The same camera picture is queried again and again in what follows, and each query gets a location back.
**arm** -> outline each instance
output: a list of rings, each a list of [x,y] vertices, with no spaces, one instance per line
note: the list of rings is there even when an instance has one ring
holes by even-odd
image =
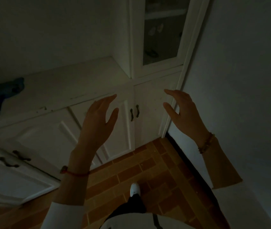
[[[201,148],[209,137],[209,131],[191,97],[179,90],[166,89],[165,92],[175,98],[180,108],[177,114],[170,104],[163,104],[173,123]],[[271,228],[271,219],[253,192],[244,185],[217,138],[213,139],[202,156],[213,184],[213,192],[231,229]]]
[[[96,151],[109,138],[118,118],[113,110],[106,123],[106,112],[116,95],[95,101],[88,109],[75,149],[70,154],[68,171],[87,174]],[[81,228],[88,175],[77,177],[66,173],[41,229]]]

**floor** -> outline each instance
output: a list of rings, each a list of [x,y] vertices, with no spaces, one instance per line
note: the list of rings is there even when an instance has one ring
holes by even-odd
[[[165,215],[194,228],[229,228],[167,138],[156,139],[93,170],[82,227],[98,229],[129,197],[138,182],[148,212]],[[39,229],[56,191],[18,208],[0,208],[0,229]]]

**person's left hand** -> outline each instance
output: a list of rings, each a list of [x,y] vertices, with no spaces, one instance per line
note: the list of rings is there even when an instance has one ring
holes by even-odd
[[[119,109],[113,110],[107,123],[106,112],[116,96],[95,101],[88,109],[77,146],[70,155],[69,170],[79,173],[90,167],[96,151],[109,138],[118,119]]]

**drawer pull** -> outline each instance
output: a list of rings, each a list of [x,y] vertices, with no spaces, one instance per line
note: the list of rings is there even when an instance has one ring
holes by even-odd
[[[15,167],[15,168],[19,167],[19,165],[10,165],[10,164],[8,164],[4,157],[0,157],[0,161],[3,162],[4,165],[6,165],[7,167]]]
[[[133,121],[133,112],[132,112],[132,109],[130,109],[130,112],[131,112],[131,121]]]
[[[28,161],[30,162],[32,159],[31,158],[24,158],[23,156],[21,156],[20,152],[18,150],[14,150],[13,154],[16,154],[18,159],[22,160],[22,161]]]
[[[136,115],[136,117],[138,118],[139,115],[140,115],[139,105],[137,104],[135,107],[136,107],[136,109],[137,109],[137,111],[138,111],[138,114]]]

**sleeve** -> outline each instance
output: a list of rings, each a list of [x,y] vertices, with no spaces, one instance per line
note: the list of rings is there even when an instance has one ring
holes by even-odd
[[[53,202],[40,229],[81,229],[84,206]]]
[[[244,182],[213,193],[231,229],[271,229],[270,217]]]

